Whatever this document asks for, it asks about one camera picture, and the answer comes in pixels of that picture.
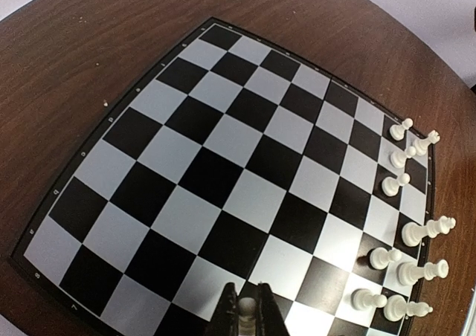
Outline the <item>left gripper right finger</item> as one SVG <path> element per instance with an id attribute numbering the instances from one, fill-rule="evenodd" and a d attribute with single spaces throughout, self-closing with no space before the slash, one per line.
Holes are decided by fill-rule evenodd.
<path id="1" fill-rule="evenodd" d="M 268 283 L 257 286 L 256 333 L 261 336 L 289 336 Z"/>

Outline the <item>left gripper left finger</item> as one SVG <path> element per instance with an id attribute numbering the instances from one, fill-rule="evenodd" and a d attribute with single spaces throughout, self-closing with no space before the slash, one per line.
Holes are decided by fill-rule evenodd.
<path id="1" fill-rule="evenodd" d="M 235 284 L 228 282 L 222 290 L 215 311 L 205 329 L 206 336 L 237 336 L 239 314 Z"/>

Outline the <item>white pawn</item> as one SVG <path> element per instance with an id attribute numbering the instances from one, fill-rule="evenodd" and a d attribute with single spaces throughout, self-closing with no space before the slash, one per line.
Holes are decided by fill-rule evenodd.
<path id="1" fill-rule="evenodd" d="M 395 168 L 403 169 L 406 165 L 406 161 L 413 158 L 416 153 L 417 151 L 413 146 L 409 146 L 404 151 L 394 151 L 390 155 L 390 162 Z"/>
<path id="2" fill-rule="evenodd" d="M 352 293 L 351 303 L 354 309 L 359 311 L 371 308 L 384 308 L 387 298 L 382 294 L 374 294 L 371 290 L 360 288 Z"/>
<path id="3" fill-rule="evenodd" d="M 411 118 L 406 118 L 400 124 L 393 124 L 389 129 L 389 133 L 394 140 L 400 141 L 405 137 L 405 133 L 413 124 L 414 122 Z"/>
<path id="4" fill-rule="evenodd" d="M 256 334 L 256 300 L 252 297 L 243 297 L 238 302 L 239 335 L 255 336 Z"/>
<path id="5" fill-rule="evenodd" d="M 398 262 L 402 258 L 402 252 L 399 250 L 388 251 L 379 247 L 370 253 L 370 264 L 377 270 L 383 270 L 392 262 Z"/>

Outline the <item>white bishop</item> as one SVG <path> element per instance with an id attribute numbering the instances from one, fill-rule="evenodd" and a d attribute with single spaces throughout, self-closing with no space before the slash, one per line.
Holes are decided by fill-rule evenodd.
<path id="1" fill-rule="evenodd" d="M 388 298 L 387 304 L 383 308 L 384 316 L 387 320 L 396 322 L 404 316 L 424 317 L 430 314 L 433 308 L 425 302 L 406 302 L 401 295 L 393 295 Z"/>

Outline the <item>white queen piece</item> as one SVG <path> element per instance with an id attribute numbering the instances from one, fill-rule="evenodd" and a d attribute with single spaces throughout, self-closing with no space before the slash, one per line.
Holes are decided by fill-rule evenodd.
<path id="1" fill-rule="evenodd" d="M 446 278 L 448 272 L 449 265 L 445 259 L 441 259 L 437 263 L 427 262 L 422 267 L 412 262 L 405 262 L 397 268 L 397 277 L 402 285 L 414 285 L 422 278 L 428 281 L 435 277 Z"/>

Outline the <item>black white chess board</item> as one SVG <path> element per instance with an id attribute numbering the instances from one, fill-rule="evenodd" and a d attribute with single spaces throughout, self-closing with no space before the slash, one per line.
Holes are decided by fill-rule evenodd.
<path id="1" fill-rule="evenodd" d="M 268 283 L 291 335 L 408 335 L 411 318 L 358 311 L 354 291 L 417 301 L 402 241 L 433 213 L 435 152 L 382 181 L 421 133 L 312 63 L 208 19 L 88 136 L 34 213 L 11 262 L 96 335 L 202 335 L 223 288 Z"/>

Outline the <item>white king piece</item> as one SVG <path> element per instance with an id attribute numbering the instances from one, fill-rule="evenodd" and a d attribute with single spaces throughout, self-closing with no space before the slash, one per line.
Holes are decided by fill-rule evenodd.
<path id="1" fill-rule="evenodd" d="M 408 247 L 415 247 L 426 236 L 433 239 L 441 233 L 448 234 L 455 225 L 456 219 L 447 216 L 441 216 L 438 220 L 429 220 L 423 226 L 409 222 L 402 228 L 402 240 Z"/>

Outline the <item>white chess piece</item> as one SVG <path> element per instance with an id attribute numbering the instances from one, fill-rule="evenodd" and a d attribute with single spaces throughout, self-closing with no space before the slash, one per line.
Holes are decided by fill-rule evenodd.
<path id="1" fill-rule="evenodd" d="M 416 138 L 412 146 L 416 150 L 416 155 L 423 156 L 427 153 L 431 144 L 436 144 L 440 141 L 440 134 L 436 130 L 432 130 L 428 133 L 426 138 Z"/>

